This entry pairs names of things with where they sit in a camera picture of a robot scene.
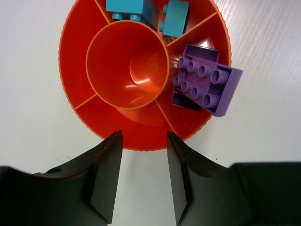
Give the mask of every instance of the tabletop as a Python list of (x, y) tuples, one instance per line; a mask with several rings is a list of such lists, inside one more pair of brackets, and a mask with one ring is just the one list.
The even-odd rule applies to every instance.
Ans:
[[(58, 45), (75, 0), (0, 1), (0, 165), (45, 172), (98, 144), (63, 92)], [(186, 141), (230, 166), (301, 161), (301, 1), (215, 0), (232, 66), (244, 70), (225, 117)], [(166, 150), (124, 150), (113, 226), (174, 226)]]

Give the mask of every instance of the orange bowl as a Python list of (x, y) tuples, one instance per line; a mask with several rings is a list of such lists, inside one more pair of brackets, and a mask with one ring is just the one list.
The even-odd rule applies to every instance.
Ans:
[[(168, 0), (154, 0), (164, 21)], [(186, 140), (211, 115), (172, 105), (173, 67), (186, 44), (212, 47), (231, 65), (228, 30), (212, 0), (190, 0), (186, 32), (162, 36), (134, 21), (114, 22), (106, 0), (77, 0), (63, 27), (59, 68), (66, 96), (79, 118), (101, 138), (122, 130), (124, 147), (166, 148), (166, 132)]]

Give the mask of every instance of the orange container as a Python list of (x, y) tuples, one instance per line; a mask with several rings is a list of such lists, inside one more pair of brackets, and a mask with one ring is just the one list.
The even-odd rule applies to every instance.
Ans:
[[(168, 0), (154, 0), (159, 22)], [(231, 64), (228, 31), (212, 0), (190, 0), (186, 33), (177, 39), (135, 21), (111, 19), (106, 0), (77, 0), (63, 28), (59, 67), (67, 98), (79, 118), (101, 138), (122, 130), (124, 147), (166, 147), (166, 132), (186, 140), (210, 119), (172, 105), (173, 67), (186, 44), (213, 47)]]

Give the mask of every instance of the white surface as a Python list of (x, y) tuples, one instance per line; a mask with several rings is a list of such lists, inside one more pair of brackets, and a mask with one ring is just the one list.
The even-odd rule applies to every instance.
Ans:
[[(225, 166), (301, 161), (301, 1), (216, 2), (232, 65), (245, 72), (227, 115), (187, 143)], [(45, 172), (100, 142), (69, 106), (59, 77), (59, 38), (73, 3), (0, 0), (0, 165)], [(113, 226), (141, 225), (175, 226), (165, 150), (123, 153)]]

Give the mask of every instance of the turquoise brick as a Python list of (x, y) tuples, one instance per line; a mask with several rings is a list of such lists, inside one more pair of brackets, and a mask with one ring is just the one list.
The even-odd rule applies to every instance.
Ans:
[(163, 7), (165, 21), (160, 25), (163, 35), (180, 37), (186, 30), (189, 16), (189, 2), (181, 0), (169, 0)]
[(153, 0), (107, 0), (106, 11), (114, 20), (135, 20), (157, 30), (159, 11)]

